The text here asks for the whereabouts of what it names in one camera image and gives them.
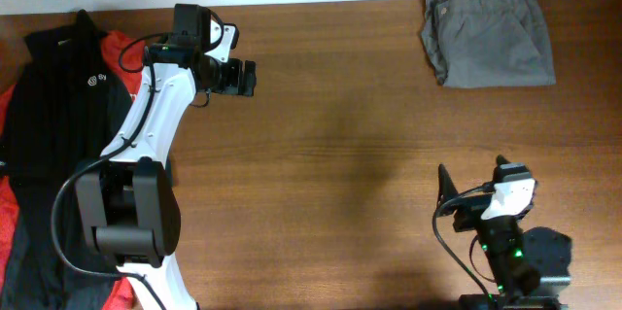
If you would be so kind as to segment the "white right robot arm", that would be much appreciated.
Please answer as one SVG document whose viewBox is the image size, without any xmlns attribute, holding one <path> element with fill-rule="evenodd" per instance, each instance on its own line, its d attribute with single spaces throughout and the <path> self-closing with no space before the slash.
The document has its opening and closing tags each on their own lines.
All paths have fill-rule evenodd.
<svg viewBox="0 0 622 310">
<path fill-rule="evenodd" d="M 492 179 L 463 192 L 456 189 L 444 165 L 440 164 L 437 172 L 438 196 L 432 231 L 443 249 L 481 289 L 488 306 L 499 308 L 501 302 L 447 245 L 438 231 L 438 218 L 451 216 L 457 233 L 475 233 L 475 241 L 485 254 L 500 295 L 507 302 L 534 290 L 539 285 L 539 273 L 527 262 L 523 230 L 518 225 L 533 208 L 536 179 L 530 169 L 498 155 Z"/>
</svg>

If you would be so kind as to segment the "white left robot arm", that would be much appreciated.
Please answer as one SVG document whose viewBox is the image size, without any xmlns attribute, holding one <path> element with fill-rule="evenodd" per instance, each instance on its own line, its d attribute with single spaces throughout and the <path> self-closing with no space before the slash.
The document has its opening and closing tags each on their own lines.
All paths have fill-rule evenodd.
<svg viewBox="0 0 622 310">
<path fill-rule="evenodd" d="M 74 184 L 86 244 L 112 263 L 145 309 L 196 309 L 176 260 L 181 212 L 165 169 L 198 92 L 251 97 L 255 62 L 155 44 L 120 130 Z"/>
</svg>

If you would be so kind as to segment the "grey shorts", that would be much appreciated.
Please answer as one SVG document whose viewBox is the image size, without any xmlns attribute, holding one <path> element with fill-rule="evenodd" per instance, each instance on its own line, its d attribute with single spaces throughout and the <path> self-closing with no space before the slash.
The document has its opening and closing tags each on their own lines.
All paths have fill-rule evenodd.
<svg viewBox="0 0 622 310">
<path fill-rule="evenodd" d="M 547 23 L 537 0 L 424 0 L 420 33 L 440 86 L 556 83 Z"/>
</svg>

